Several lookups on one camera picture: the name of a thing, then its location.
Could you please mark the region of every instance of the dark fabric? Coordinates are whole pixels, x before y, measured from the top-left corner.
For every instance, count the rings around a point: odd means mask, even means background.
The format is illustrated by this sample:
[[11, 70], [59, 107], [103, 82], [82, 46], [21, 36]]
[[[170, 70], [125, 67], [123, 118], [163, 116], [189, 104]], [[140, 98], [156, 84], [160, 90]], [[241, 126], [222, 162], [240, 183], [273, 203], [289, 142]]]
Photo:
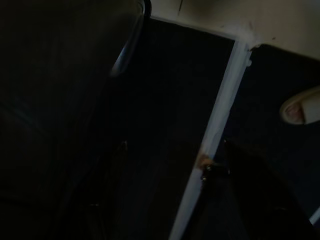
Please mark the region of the dark fabric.
[[228, 140], [224, 145], [233, 192], [250, 239], [319, 239], [286, 182], [265, 159]]
[[[223, 162], [215, 158], [216, 163]], [[248, 240], [241, 219], [230, 169], [214, 165], [203, 172], [201, 194], [197, 200], [182, 240]]]
[[141, 14], [134, 0], [67, 2], [0, 4], [0, 218], [10, 239], [41, 239], [79, 182], [71, 163], [88, 152], [97, 97]]

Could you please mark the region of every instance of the white molding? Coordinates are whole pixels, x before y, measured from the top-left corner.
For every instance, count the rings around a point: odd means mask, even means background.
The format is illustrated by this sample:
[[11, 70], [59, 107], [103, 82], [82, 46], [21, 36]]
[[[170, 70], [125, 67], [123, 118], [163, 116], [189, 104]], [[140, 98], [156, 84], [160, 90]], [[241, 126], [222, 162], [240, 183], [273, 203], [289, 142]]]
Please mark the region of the white molding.
[[202, 155], [215, 156], [250, 55], [245, 42], [235, 41], [169, 240], [180, 240], [187, 227], [202, 188], [202, 171], [197, 168], [197, 161]]

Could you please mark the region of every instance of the dark carpet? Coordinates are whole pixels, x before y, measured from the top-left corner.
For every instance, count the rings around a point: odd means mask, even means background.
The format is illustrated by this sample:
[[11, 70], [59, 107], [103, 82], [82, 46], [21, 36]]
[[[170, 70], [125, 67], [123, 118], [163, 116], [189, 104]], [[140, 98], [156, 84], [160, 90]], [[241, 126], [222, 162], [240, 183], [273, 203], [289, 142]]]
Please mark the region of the dark carpet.
[[168, 239], [233, 44], [157, 20], [146, 26], [119, 79], [128, 161], [112, 200], [111, 239]]
[[265, 157], [311, 217], [320, 206], [320, 122], [286, 124], [279, 109], [288, 98], [320, 84], [320, 62], [267, 45], [254, 49], [251, 60], [224, 135]]

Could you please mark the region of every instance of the floor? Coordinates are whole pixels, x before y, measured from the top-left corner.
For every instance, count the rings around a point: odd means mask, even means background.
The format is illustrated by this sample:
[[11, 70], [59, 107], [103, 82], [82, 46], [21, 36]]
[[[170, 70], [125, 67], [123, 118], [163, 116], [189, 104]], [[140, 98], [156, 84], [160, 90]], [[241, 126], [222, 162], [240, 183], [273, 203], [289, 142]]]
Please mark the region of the floor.
[[111, 239], [168, 239], [233, 45], [149, 22], [119, 79], [129, 109], [128, 164], [115, 193]]
[[288, 181], [308, 217], [320, 206], [320, 123], [284, 123], [279, 109], [291, 96], [319, 85], [320, 62], [262, 45], [251, 55], [224, 135], [267, 158]]
[[[117, 123], [126, 122], [128, 162], [110, 215], [110, 239], [168, 239], [234, 42], [150, 20], [118, 79]], [[275, 47], [254, 49], [224, 137], [267, 158], [288, 181], [305, 213], [319, 207], [320, 125], [291, 126], [281, 104], [319, 84], [320, 63]], [[224, 157], [223, 149], [217, 155]], [[197, 239], [246, 239], [231, 187], [207, 207]]]

